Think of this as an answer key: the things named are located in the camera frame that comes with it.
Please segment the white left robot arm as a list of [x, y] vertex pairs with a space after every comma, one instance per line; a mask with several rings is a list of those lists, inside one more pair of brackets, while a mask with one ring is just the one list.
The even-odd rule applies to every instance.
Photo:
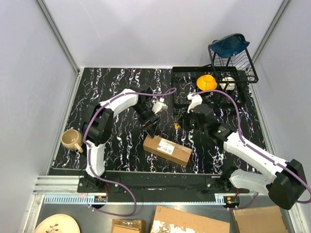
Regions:
[[83, 124], [84, 142], [87, 149], [86, 172], [91, 178], [88, 187], [94, 192], [104, 189], [105, 180], [100, 176], [105, 172], [104, 149], [112, 133], [114, 118], [128, 108], [133, 108], [147, 134], [154, 138], [156, 127], [161, 119], [159, 112], [168, 106], [164, 99], [151, 107], [147, 105], [152, 94], [137, 89], [124, 89], [121, 93], [99, 104], [88, 106], [86, 120]]

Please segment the brown cardboard express box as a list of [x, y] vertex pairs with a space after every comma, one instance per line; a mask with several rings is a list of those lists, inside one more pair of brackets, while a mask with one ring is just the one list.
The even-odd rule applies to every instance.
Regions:
[[160, 156], [181, 166], [187, 166], [192, 149], [179, 145], [159, 136], [147, 135], [143, 142], [146, 152]]

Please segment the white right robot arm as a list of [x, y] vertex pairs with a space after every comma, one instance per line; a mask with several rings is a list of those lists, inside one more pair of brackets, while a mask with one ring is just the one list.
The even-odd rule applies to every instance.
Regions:
[[238, 130], [220, 123], [207, 104], [191, 104], [183, 115], [182, 125], [202, 133], [210, 146], [218, 146], [241, 158], [258, 172], [232, 167], [221, 179], [225, 192], [247, 189], [268, 196], [274, 204], [290, 210], [308, 187], [302, 164], [274, 156], [240, 136]]

